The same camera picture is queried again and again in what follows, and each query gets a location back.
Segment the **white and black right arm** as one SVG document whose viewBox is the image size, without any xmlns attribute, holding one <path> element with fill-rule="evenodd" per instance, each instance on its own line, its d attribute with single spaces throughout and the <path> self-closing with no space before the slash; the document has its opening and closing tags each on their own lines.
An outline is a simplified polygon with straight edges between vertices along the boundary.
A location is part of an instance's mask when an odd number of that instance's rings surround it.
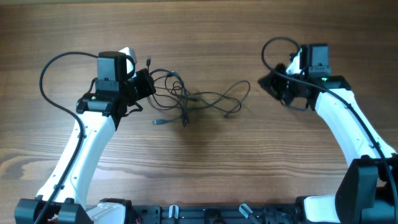
<svg viewBox="0 0 398 224">
<path fill-rule="evenodd" d="M 317 112 L 338 142 L 348 170 L 335 194 L 297 198 L 302 223 L 397 223 L 397 153 L 360 110 L 351 86 L 332 75 L 327 44 L 296 45 L 290 64 L 265 67 L 263 90 L 291 108 L 296 98 Z"/>
</svg>

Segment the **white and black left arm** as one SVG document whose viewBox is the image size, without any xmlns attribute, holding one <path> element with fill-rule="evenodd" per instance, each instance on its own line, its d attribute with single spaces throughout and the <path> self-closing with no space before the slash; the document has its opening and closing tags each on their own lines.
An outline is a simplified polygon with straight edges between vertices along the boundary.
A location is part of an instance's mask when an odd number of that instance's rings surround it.
<svg viewBox="0 0 398 224">
<path fill-rule="evenodd" d="M 86 200 L 99 159 L 122 118 L 141 112 L 139 100 L 155 93 L 147 68 L 136 69 L 133 50 L 100 52 L 97 76 L 77 101 L 71 136 L 51 176 L 34 199 L 19 200 L 16 223 L 139 223 L 129 200 Z"/>
</svg>

